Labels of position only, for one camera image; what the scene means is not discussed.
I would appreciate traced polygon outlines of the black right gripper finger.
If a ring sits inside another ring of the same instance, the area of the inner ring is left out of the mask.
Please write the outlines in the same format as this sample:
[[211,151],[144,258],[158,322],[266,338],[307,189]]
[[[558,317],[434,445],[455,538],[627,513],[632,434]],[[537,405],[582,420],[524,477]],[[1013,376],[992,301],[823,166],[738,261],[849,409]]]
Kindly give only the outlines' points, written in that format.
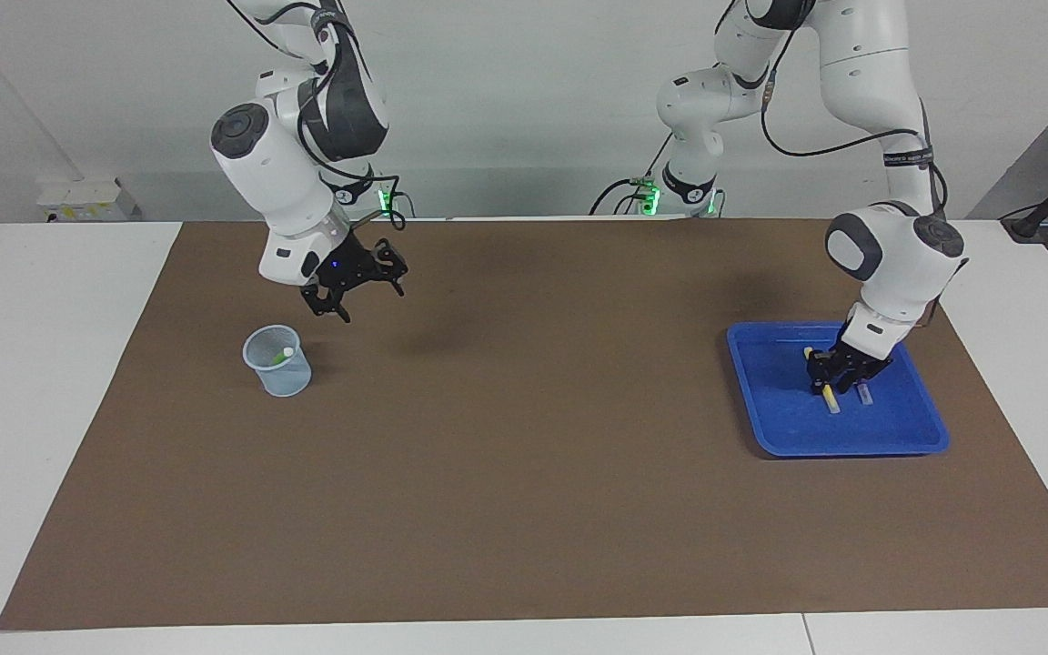
[[394,288],[396,294],[405,296],[402,278],[410,268],[403,256],[387,239],[376,242],[370,254],[376,267],[375,281],[386,282]]
[[346,324],[352,323],[352,316],[342,306],[344,293],[336,287],[302,287],[302,298],[316,316],[334,315]]

